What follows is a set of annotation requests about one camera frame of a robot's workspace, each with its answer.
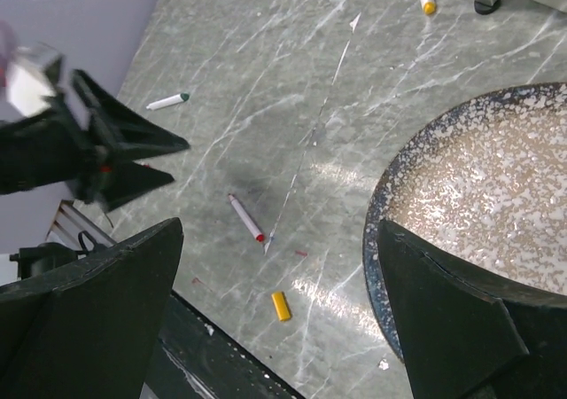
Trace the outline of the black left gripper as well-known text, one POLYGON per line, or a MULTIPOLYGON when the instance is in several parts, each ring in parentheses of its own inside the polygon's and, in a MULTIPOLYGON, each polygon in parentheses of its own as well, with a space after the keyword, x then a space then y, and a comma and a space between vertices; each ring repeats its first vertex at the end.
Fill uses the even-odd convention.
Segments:
MULTIPOLYGON (((72 87, 89 111, 83 129, 62 93, 47 97, 38 115, 1 126, 1 193, 30 191, 65 182, 75 199, 92 203, 107 151, 111 155, 168 155, 190 144, 123 105, 84 70, 75 69, 72 87)), ((104 173, 99 205, 113 211, 171 184, 167 172, 125 162, 104 173)))

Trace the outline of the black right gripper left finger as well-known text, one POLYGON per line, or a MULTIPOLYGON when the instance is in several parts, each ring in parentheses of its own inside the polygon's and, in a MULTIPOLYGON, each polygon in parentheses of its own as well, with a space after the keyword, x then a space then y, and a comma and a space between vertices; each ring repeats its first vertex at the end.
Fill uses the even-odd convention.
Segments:
POLYGON ((1 288, 3 398, 137 398, 183 248, 170 218, 1 288))

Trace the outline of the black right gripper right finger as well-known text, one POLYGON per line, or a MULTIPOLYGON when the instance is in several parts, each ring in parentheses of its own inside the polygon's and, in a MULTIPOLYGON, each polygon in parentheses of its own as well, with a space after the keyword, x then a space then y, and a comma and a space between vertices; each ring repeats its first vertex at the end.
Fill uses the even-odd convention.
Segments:
POLYGON ((442 251, 395 222, 378 258, 412 394, 566 396, 566 298, 442 251))

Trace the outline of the white pen green tip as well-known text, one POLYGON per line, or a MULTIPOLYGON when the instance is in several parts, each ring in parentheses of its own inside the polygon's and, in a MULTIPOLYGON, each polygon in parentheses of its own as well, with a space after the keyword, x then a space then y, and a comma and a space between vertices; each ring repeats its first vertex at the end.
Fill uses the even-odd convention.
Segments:
POLYGON ((150 111, 157 111, 166 107, 180 105, 190 99, 190 94, 187 92, 178 93, 167 98, 162 98, 151 102, 145 108, 150 111))

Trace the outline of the white pen red tip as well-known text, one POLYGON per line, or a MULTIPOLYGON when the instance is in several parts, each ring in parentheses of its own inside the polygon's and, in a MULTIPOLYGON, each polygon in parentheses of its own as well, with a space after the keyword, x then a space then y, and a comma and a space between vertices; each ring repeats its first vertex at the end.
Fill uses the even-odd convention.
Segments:
POLYGON ((265 240, 265 236, 262 230, 257 225, 257 223, 252 219, 252 217, 248 214, 248 212, 245 210, 241 202, 233 194, 229 194, 228 198, 231 206, 234 208, 234 210, 236 211, 236 213, 238 214, 238 216, 246 226, 247 230, 252 234, 252 236, 257 242, 263 243, 265 240))

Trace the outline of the yellow pen cap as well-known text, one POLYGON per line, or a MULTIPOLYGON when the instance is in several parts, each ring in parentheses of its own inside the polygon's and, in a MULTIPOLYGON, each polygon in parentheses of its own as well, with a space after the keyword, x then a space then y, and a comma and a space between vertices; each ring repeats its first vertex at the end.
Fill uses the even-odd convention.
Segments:
POLYGON ((286 300, 284 292, 278 291, 271 294, 271 299, 280 322, 289 321, 292 318, 291 309, 286 300))

